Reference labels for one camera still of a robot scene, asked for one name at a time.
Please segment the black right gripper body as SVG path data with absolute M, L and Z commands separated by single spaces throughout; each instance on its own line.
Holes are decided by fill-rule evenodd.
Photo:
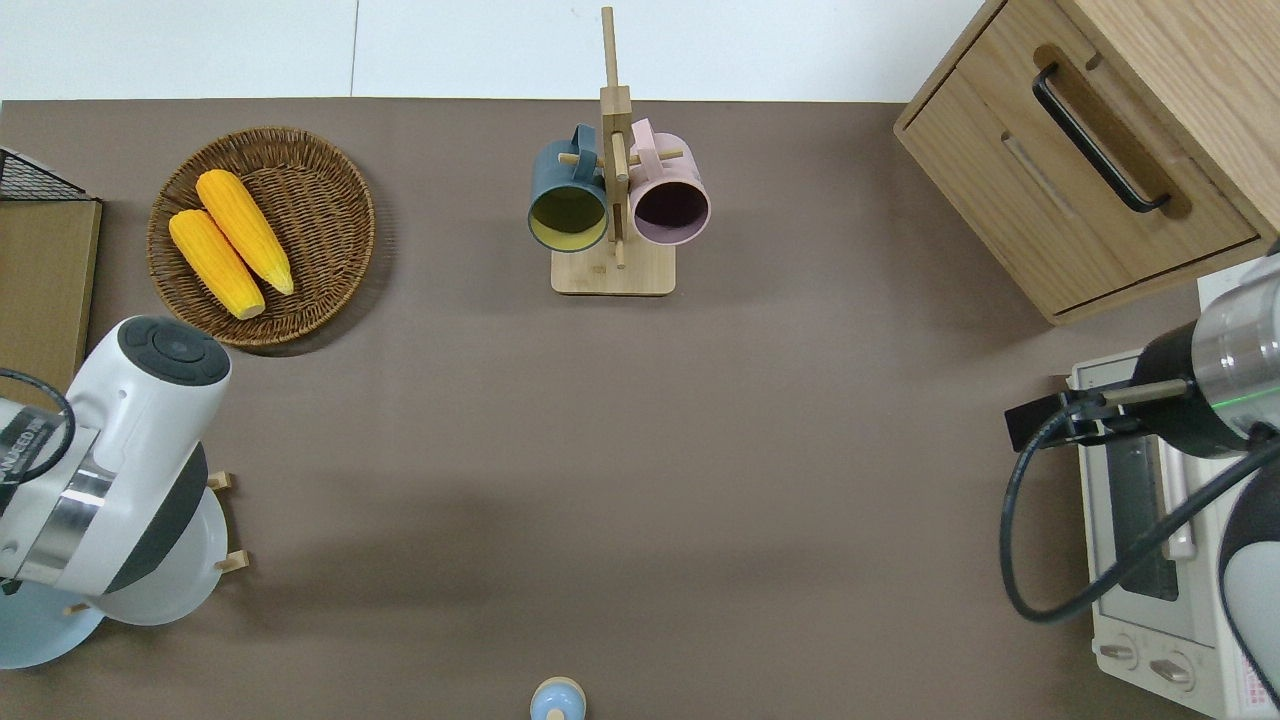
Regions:
M 1092 447 L 1147 436 L 1143 421 L 1123 406 L 1103 405 L 1103 393 L 1128 389 L 1130 386 L 1130 380 L 1117 380 L 1088 389 L 1065 391 L 1064 404 L 1080 407 L 1059 429 L 1059 446 Z

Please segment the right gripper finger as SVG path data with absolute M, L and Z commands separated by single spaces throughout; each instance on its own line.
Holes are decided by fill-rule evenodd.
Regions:
M 1020 454 L 1039 428 L 1068 405 L 1068 393 L 1051 393 L 1004 411 L 1011 450 Z

